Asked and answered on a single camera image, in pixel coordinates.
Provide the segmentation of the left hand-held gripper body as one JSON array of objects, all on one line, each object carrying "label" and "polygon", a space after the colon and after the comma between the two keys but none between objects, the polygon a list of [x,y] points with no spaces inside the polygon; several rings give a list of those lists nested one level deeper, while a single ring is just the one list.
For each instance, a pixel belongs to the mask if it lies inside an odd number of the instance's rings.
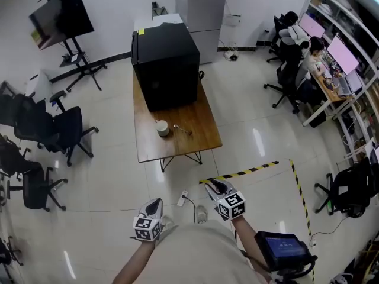
[{"label": "left hand-held gripper body", "polygon": [[133,230],[137,240],[156,241],[162,232],[162,219],[143,217],[140,214],[134,217]]}]

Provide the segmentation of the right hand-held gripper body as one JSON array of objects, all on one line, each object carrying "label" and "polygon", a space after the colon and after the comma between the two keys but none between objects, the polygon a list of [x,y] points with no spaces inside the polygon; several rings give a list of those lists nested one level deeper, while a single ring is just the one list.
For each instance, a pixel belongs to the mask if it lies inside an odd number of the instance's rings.
[{"label": "right hand-held gripper body", "polygon": [[216,211],[225,220],[233,220],[246,212],[246,199],[241,191],[231,190],[229,193],[213,192]]}]

